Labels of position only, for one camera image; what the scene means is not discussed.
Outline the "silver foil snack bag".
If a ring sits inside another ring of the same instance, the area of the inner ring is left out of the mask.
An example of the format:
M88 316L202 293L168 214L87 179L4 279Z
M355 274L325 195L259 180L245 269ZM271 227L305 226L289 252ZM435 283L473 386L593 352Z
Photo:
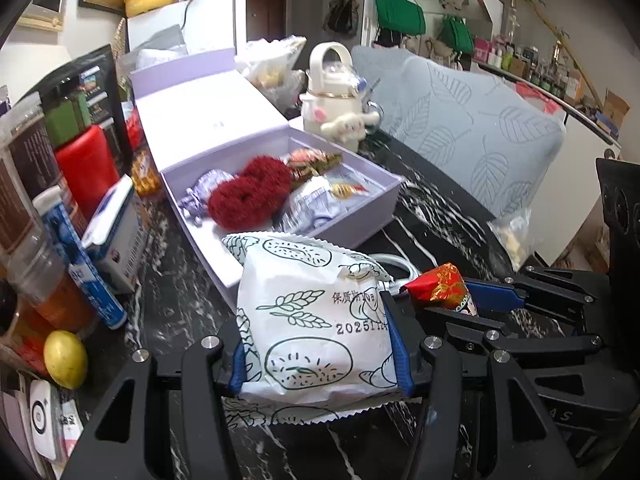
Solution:
M307 235L346 214L370 196L358 180L337 176L312 177L285 200L274 217L276 232Z

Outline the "plastic bag of snacks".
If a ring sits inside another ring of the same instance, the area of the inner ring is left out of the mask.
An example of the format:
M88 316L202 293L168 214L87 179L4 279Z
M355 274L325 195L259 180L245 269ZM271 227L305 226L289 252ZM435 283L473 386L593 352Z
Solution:
M294 67L306 43L307 38L303 36L247 41L235 55L235 68L285 114L297 106L299 96L306 88L305 72Z

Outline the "pink green sachet packet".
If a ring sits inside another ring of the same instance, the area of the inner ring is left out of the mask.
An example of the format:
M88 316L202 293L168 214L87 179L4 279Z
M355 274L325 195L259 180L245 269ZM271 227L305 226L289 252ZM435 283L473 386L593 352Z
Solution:
M61 405L61 427L66 457L70 457L84 431L74 399L65 401Z

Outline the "dark hanging handbag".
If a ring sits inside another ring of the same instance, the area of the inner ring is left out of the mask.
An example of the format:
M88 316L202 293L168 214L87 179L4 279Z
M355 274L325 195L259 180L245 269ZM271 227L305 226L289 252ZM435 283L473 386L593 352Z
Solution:
M359 4L357 0L333 0L324 19L323 29L342 37L355 37L358 32Z

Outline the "white round device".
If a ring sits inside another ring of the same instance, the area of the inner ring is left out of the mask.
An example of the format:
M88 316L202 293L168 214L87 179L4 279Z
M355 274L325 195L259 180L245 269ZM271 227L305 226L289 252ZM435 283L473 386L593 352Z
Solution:
M28 395L29 421L36 451L51 463L66 459L58 390L46 380L33 380Z

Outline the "blue tablet tube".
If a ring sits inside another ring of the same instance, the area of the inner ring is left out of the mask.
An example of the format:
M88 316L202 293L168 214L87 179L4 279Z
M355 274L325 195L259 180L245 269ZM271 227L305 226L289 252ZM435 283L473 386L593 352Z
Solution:
M66 211L61 188L58 185L47 188L32 200L32 204L40 215L53 247L65 262L67 274L96 310L101 321L110 330L117 330L127 321L127 313L82 247Z

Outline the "white printed bread bag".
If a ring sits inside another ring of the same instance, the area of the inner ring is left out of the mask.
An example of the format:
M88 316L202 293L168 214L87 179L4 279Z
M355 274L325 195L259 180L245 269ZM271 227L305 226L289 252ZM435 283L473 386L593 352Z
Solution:
M222 244L242 266L244 375L224 399L231 428L329 422L402 399L381 297L401 284L380 256L270 232Z

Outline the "white blue medicine box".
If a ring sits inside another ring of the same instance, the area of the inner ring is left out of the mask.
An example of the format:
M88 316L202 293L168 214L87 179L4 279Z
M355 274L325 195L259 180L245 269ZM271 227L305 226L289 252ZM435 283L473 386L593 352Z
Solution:
M132 294L150 230L150 220L124 174L102 198L81 243L115 295Z

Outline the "white mini fridge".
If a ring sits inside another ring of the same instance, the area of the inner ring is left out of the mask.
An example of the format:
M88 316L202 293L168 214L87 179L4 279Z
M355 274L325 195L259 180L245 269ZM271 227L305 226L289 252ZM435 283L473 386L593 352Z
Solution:
M189 0L128 18L128 46L140 47L154 34L178 26L190 54L246 45L246 0Z

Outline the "clear jar orange contents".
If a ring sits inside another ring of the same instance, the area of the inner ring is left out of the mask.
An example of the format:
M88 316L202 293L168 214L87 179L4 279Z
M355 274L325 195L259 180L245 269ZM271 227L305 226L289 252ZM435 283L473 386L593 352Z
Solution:
M85 339L96 328L96 310L42 231L31 229L17 245L8 260L8 278L56 330Z

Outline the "red gold candy packet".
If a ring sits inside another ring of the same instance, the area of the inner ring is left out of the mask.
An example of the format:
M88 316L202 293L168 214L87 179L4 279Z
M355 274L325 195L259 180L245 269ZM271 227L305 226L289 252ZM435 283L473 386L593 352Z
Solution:
M443 308L477 316L477 308L459 270L452 263L444 263L426 271L405 284L416 309Z

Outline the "red fuzzy scrunchie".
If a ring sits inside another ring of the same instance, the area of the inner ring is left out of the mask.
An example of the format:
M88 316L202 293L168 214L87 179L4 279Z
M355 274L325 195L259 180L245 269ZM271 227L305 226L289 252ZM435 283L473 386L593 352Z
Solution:
M282 160L256 156L234 178L209 195L210 218L228 231L248 231L265 224L291 193L292 172Z

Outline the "clear zip bag of snacks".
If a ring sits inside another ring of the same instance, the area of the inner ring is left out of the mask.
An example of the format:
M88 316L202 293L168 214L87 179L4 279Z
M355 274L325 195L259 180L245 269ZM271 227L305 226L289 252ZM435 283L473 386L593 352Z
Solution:
M531 216L532 211L525 207L488 222L488 228L506 251L514 272L518 272L533 253L533 239L529 232Z

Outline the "clear glass mug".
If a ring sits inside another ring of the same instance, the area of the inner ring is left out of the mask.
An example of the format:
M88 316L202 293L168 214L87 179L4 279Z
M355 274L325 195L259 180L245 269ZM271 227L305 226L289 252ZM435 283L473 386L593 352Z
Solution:
M363 105L363 121L366 126L366 133L371 134L378 131L384 118L384 110L373 101L367 101Z

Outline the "brown wooden door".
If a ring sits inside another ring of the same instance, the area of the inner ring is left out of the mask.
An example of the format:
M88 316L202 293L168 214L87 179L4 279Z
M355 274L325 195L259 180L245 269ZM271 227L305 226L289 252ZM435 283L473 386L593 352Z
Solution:
M286 0L246 0L248 41L280 40L286 31Z

